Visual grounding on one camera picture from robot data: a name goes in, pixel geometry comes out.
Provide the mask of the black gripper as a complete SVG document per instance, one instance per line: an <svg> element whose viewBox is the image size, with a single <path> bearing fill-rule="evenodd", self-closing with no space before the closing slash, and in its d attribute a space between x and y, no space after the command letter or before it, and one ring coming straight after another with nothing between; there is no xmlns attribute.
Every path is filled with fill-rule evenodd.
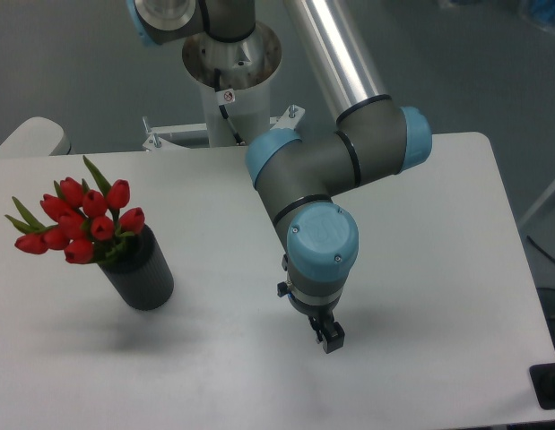
<svg viewBox="0 0 555 430"><path fill-rule="evenodd" d="M323 343L323 350L330 354L343 347L345 332L332 315L340 301L337 297L334 301L324 305L310 305L290 294L290 303L298 312L308 316L311 329L316 334L316 343Z"/></svg>

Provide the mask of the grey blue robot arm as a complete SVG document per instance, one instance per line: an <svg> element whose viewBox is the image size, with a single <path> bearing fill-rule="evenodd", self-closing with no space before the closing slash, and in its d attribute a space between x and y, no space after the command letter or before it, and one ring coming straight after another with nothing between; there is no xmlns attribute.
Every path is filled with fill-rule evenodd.
<svg viewBox="0 0 555 430"><path fill-rule="evenodd" d="M139 37L162 45L182 40L185 67L217 92L248 90L273 73L268 29L252 1L131 1ZM290 107L275 123L247 139L220 103L213 109L246 144L253 187L279 237L287 279L279 296L304 314L326 352L340 348L344 330L334 319L359 250L352 215L333 198L420 165L432 150L427 119L398 107L378 77L371 56L342 1L289 1L286 8L336 123L334 136L305 142L294 130Z"/></svg>

